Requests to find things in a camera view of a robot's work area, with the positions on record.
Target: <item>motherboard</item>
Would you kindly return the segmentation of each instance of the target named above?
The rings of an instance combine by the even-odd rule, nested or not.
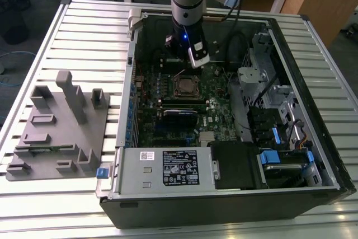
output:
[[[175,61],[166,59],[159,67],[138,64],[139,146],[206,147],[212,140],[237,140],[228,93],[231,74],[215,63],[185,69]]]

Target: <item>blue latch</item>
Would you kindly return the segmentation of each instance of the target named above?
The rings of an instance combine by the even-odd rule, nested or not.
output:
[[[273,128],[272,131],[273,131],[274,136],[275,136],[276,144],[281,144],[281,139],[279,137],[279,132],[277,131],[277,128]]]
[[[314,162],[314,156],[313,156],[312,151],[307,152],[307,157],[308,157],[309,162]]]
[[[110,170],[108,168],[98,168],[96,173],[96,178],[98,179],[108,179]]]
[[[277,151],[263,151],[260,154],[260,160],[263,165],[281,162]]]

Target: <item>white sticker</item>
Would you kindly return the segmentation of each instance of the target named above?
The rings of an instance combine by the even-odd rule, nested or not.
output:
[[[141,151],[140,152],[141,161],[154,161],[154,151]]]

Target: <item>aluminum table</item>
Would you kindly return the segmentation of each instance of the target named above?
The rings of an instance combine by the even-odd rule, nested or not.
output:
[[[87,0],[61,4],[36,59],[0,132],[0,238],[355,238],[358,193],[333,205],[316,207],[292,220],[165,229],[116,229],[96,197],[96,178],[8,182],[7,164],[29,117],[35,85],[59,90],[59,69],[71,70],[82,91],[111,94],[101,162],[112,162],[130,39],[133,7],[170,6]],[[208,12],[224,10],[208,9]],[[242,12],[274,17],[358,188],[358,101],[309,21],[296,15]],[[110,188],[110,180],[102,183]]]

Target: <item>power supply label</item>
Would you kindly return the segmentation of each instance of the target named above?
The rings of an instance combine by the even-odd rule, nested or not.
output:
[[[198,185],[196,151],[163,151],[163,183],[165,186]]]

